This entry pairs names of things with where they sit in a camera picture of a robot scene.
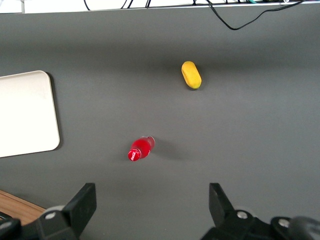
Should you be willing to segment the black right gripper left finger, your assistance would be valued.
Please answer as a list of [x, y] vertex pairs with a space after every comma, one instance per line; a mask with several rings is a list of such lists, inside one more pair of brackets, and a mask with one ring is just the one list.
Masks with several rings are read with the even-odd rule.
[[39, 217], [39, 239], [78, 240], [96, 208], [96, 185], [86, 183], [66, 205], [51, 207]]

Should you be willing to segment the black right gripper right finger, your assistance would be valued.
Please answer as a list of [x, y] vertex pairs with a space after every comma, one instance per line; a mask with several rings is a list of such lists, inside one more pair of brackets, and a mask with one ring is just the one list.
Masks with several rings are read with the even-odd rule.
[[270, 225], [245, 210], [234, 209], [219, 183], [209, 184], [209, 212], [214, 227], [203, 240], [270, 240]]

